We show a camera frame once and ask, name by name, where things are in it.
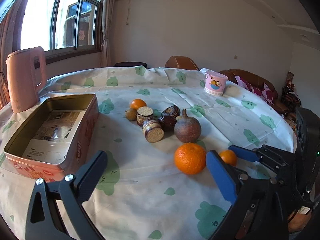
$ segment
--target beige curtain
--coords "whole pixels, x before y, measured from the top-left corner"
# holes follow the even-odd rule
[[[8,83],[6,79],[6,60],[12,52],[13,27],[19,6],[27,0],[16,0],[6,16],[0,22],[0,109],[10,102]]]
[[[101,44],[101,67],[109,67],[112,65],[109,33],[110,33],[114,5],[115,5],[115,0],[103,0],[103,8],[102,8],[103,42]]]

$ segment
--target ceiling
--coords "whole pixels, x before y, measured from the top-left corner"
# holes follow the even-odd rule
[[[293,41],[320,50],[320,35],[299,0],[244,0],[270,17]]]

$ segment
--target white tablecloth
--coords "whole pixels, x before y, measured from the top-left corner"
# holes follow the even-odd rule
[[[13,114],[8,104],[0,111],[0,212],[19,239],[24,239],[26,213],[35,180],[15,173],[3,149],[16,129],[47,97],[96,93],[100,112],[89,154],[108,153],[109,166],[89,201],[83,204],[106,239],[207,239],[230,207],[209,171],[195,176],[181,173],[173,153],[182,143],[166,133],[148,143],[136,122],[124,112],[141,98],[156,115],[171,105],[186,108],[202,127],[198,144],[221,151],[235,144],[248,149],[271,145],[293,152],[290,126],[258,96],[227,82],[225,93],[204,92],[201,71],[180,69],[99,68],[54,77],[31,109]],[[272,176],[261,164],[238,160],[238,168],[255,178]],[[77,238],[61,202],[67,229]]]

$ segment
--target pink plastic cup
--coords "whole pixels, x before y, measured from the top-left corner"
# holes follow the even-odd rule
[[[204,91],[214,96],[222,96],[228,77],[212,70],[205,73]]]

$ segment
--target pink floral pillow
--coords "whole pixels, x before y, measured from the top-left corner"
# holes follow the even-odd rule
[[[270,88],[267,86],[266,83],[263,83],[262,95],[267,100],[267,102],[272,104],[274,95],[273,95],[273,92],[270,90]]]
[[[251,85],[242,77],[235,76],[237,83],[240,87],[243,87],[244,89],[247,89],[248,91],[251,91]]]
[[[266,102],[266,99],[263,97],[262,92],[259,88],[257,87],[251,87],[251,92],[256,94],[258,97],[260,97],[263,101]]]

